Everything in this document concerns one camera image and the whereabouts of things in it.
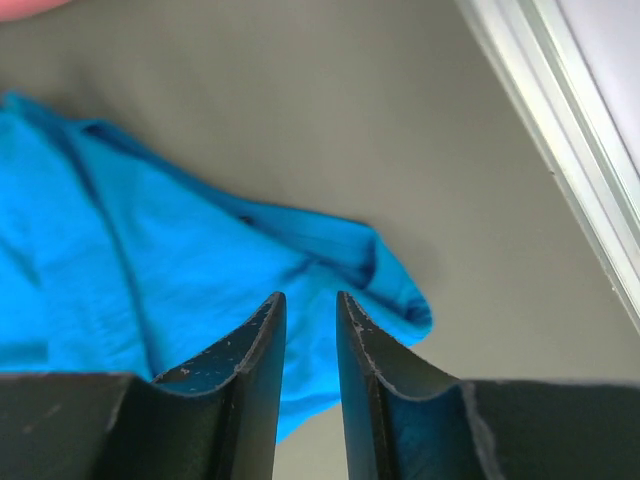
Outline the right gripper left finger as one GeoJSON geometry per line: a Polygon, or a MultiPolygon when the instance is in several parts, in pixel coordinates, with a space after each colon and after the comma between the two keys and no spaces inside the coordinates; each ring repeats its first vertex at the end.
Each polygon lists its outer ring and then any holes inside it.
{"type": "Polygon", "coordinates": [[[272,294],[240,327],[152,381],[6,374],[5,479],[268,479],[286,336],[272,294]]]}

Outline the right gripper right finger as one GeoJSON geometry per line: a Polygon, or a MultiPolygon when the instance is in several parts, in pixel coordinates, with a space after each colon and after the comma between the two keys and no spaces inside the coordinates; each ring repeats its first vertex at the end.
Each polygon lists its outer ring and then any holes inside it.
{"type": "Polygon", "coordinates": [[[337,296],[353,479],[635,479],[637,383],[459,379],[337,296]]]}

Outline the blue t shirt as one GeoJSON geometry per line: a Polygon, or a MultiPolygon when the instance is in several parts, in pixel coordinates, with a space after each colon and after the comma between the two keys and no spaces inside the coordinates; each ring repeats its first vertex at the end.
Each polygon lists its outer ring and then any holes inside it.
{"type": "Polygon", "coordinates": [[[151,379],[240,326],[275,291],[287,299],[279,439],[340,399],[339,292],[405,345],[433,324],[372,228],[232,196],[110,123],[2,98],[3,371],[151,379]]]}

